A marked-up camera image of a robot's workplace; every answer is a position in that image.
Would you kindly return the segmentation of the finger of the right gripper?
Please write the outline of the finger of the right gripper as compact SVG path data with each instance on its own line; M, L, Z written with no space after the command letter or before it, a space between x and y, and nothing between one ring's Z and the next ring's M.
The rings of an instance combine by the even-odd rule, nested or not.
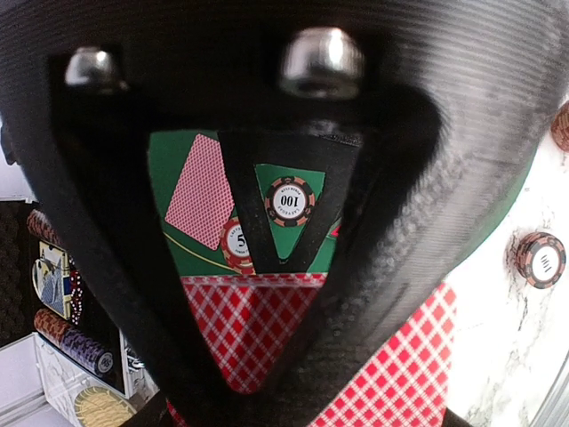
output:
M192 426L304 426L356 370L329 278L263 390L232 391L161 231L148 140L169 128L292 127L317 105L270 85L297 28L354 29L350 1L4 1L1 116L54 228Z
M533 156L565 92L568 4L350 2L354 29L297 28L272 69L316 115L220 132L358 143L325 284L344 285L333 320L355 301L387 329L475 247Z

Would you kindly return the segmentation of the red poker chip stack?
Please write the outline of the red poker chip stack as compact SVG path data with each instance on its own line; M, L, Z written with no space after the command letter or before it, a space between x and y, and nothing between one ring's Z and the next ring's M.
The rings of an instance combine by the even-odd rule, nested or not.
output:
M553 141L564 152L569 151L569 101L565 102L551 124Z

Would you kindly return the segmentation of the red playing card deck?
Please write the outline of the red playing card deck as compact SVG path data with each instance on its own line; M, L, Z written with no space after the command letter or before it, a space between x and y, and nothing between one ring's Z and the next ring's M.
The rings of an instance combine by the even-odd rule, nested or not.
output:
M439 286L381 329L347 309L304 351L322 273L185 277L189 308L231 397L209 426L444 426L456 296Z

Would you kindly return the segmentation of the red chips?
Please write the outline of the red chips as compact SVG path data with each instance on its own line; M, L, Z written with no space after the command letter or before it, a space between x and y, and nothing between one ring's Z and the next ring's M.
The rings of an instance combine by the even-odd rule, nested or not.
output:
M227 265L233 271L241 275L255 274L252 257L237 217L230 218L223 226L220 246Z

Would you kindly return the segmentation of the dark brown poker chip stack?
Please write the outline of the dark brown poker chip stack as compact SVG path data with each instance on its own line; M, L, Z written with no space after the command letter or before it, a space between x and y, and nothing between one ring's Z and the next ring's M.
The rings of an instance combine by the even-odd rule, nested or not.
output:
M529 233L518 244L515 265L519 274L535 288L547 289L555 285L565 271L565 264L565 247L550 233Z

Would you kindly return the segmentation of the red card seat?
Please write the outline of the red card seat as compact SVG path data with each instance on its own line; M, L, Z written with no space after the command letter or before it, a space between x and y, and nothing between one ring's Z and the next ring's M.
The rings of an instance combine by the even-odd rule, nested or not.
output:
M181 169L165 222L215 251L234 206L220 143L199 133Z

